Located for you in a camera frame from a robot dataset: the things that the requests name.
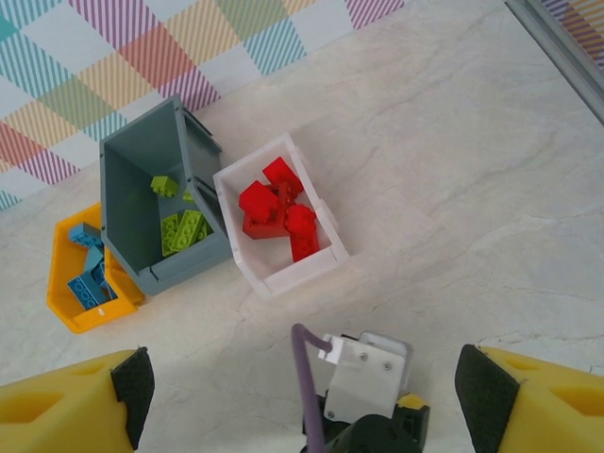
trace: orange-yellow bin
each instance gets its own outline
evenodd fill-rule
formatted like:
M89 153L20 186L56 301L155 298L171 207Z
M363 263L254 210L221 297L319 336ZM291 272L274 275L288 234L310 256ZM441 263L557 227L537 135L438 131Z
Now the orange-yellow bin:
M82 222L101 227L101 204L72 215L57 223L53 243L53 259L50 265L50 281L46 304L73 333L82 333L108 323L138 309L144 294L134 284L126 271L105 247L105 278L117 298L98 307L84 310L67 287L67 282L79 276L84 269L87 249L69 240L69 230Z

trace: red lego brick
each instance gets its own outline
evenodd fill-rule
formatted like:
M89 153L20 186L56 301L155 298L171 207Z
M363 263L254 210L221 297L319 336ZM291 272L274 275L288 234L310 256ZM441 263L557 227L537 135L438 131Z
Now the red lego brick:
M294 236L309 237L316 234L317 225L314 220L317 215L304 205L291 205L287 209L285 227Z
M252 239L270 239L289 236L289 231L285 228L285 218L287 208L293 203L294 199L289 192L289 185L284 182L265 186L271 194L275 194L278 200L277 210L269 222L255 222L249 214L243 218L243 232Z
M283 158L276 158L262 172L271 181L271 184L287 182L292 187L294 197L304 192L302 182L300 182L298 176L295 175Z
M254 181L239 195L239 207L255 222L265 224L275 216L279 197L261 182Z
M292 260L298 262L319 251L319 240L316 231L310 236L290 236Z

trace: blue lego brick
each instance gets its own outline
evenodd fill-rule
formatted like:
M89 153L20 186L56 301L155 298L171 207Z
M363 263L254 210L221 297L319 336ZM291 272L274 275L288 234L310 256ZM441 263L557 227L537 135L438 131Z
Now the blue lego brick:
M107 295L94 278L92 273L85 272L81 276L67 282L67 286L84 309L89 310L107 302Z
M89 248L88 254L86 255L86 261L84 261L84 271L92 271L104 259L105 255L103 250L99 247Z
M69 230L69 240L84 247L102 247L101 232L94 226L79 224Z
M117 294L115 293L115 291L113 291L113 288L111 288L109 286L109 284L107 283L106 280L105 280L105 284L107 285L107 291L109 292L109 299L110 300L117 299Z
M105 262L101 261L94 266L94 268L91 270L91 274L92 278L94 278L94 281L98 285L103 286L103 283L105 282Z
M99 262L94 269L92 269L92 277L94 281L98 283L98 285L107 290L109 293L109 300L117 299L117 293L113 291L113 288L109 286L107 280L105 279L105 262Z

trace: white bin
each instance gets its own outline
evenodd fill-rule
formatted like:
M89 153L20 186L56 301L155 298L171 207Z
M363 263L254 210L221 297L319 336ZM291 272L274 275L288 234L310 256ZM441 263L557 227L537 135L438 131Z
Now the white bin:
M239 195L256 179L268 184L262 170L278 157L282 157L302 181L304 192L296 202L311 207L317 215L320 250L299 262L292 262L289 238L254 240L242 231L243 211L239 208ZM214 175L233 258L263 298L286 293L349 258L337 233L338 224L314 190L303 161L292 137L285 134Z

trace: marble surface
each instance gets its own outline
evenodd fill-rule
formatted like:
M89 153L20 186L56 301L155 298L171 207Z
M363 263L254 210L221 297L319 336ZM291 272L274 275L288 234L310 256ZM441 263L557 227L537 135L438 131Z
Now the marble surface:
M295 452L289 329L410 342L427 452L468 452L463 344L604 374L604 129L504 5L416 0L202 110L230 163L290 131L353 255L270 301L232 261L75 336L45 307L55 222L98 166L0 215L0 384L146 345L141 452ZM313 361L320 390L330 365Z

